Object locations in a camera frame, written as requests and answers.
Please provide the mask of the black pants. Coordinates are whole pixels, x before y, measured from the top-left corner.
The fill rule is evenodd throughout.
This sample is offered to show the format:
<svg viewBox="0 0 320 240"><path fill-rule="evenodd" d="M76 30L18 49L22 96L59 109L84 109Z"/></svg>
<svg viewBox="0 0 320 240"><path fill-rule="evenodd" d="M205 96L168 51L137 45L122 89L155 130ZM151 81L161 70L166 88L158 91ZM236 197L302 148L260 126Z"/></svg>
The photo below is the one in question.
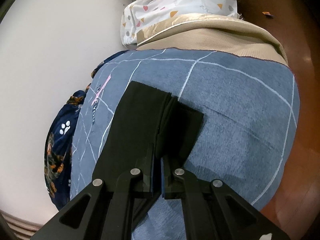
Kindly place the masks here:
<svg viewBox="0 0 320 240"><path fill-rule="evenodd" d="M135 228L161 193L161 158L180 168L197 141L204 114L179 102L171 93L130 82L117 105L92 177L114 191L118 177L132 168L153 169L144 181L148 197L135 200Z"/></svg>

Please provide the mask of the navy dog print blanket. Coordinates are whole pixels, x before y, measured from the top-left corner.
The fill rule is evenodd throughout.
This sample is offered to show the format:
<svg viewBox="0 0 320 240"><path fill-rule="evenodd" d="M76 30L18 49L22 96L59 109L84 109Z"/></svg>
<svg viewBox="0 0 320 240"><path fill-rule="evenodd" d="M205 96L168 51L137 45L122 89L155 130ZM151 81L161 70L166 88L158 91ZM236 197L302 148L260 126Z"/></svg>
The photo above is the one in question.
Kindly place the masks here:
<svg viewBox="0 0 320 240"><path fill-rule="evenodd" d="M69 202L72 141L89 87L76 91L59 110L44 147L44 179L52 203L61 210Z"/></svg>

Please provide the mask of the blue checked bed sheet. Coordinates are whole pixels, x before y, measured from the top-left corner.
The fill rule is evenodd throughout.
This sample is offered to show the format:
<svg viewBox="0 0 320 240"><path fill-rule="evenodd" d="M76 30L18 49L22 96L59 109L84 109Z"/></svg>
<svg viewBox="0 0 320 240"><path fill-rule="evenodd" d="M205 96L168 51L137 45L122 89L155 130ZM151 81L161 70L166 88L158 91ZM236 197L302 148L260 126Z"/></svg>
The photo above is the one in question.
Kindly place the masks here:
<svg viewBox="0 0 320 240"><path fill-rule="evenodd" d="M197 141L180 168L188 199L160 197L134 228L133 176L114 191L93 171L118 103L136 81L171 93L203 113ZM93 72L72 141L69 211L76 239L287 239L260 213L273 197L297 128L295 77L281 63L215 50L175 48L117 53Z"/></svg>

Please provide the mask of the beige striped curtain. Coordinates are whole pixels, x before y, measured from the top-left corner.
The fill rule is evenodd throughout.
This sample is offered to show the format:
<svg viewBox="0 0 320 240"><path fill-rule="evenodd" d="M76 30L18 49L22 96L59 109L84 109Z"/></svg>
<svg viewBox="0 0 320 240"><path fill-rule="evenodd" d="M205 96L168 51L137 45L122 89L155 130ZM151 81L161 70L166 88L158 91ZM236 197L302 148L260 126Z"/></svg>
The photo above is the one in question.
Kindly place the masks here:
<svg viewBox="0 0 320 240"><path fill-rule="evenodd" d="M31 239L43 227L41 224L17 218L4 211L1 211L1 215L18 239Z"/></svg>

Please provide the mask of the beige mattress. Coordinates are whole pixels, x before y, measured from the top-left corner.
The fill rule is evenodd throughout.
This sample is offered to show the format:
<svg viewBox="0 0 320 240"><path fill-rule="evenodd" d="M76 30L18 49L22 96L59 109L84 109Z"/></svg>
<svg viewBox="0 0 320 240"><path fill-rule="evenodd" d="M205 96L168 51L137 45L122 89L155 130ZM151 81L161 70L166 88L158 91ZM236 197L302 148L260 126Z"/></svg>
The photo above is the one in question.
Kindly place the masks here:
<svg viewBox="0 0 320 240"><path fill-rule="evenodd" d="M211 14L185 14L145 27L137 49L216 50L288 66L281 43L265 29L240 19Z"/></svg>

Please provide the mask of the white patterned cloth pile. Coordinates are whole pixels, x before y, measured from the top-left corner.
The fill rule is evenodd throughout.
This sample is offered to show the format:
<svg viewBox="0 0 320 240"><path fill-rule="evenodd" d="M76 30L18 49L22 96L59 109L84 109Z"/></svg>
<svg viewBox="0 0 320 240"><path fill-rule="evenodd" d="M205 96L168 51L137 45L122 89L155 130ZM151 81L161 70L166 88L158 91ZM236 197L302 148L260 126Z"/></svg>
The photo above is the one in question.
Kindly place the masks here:
<svg viewBox="0 0 320 240"><path fill-rule="evenodd" d="M135 46L139 43L139 31L176 15L190 13L240 17L236 0L133 0L121 18L122 44Z"/></svg>

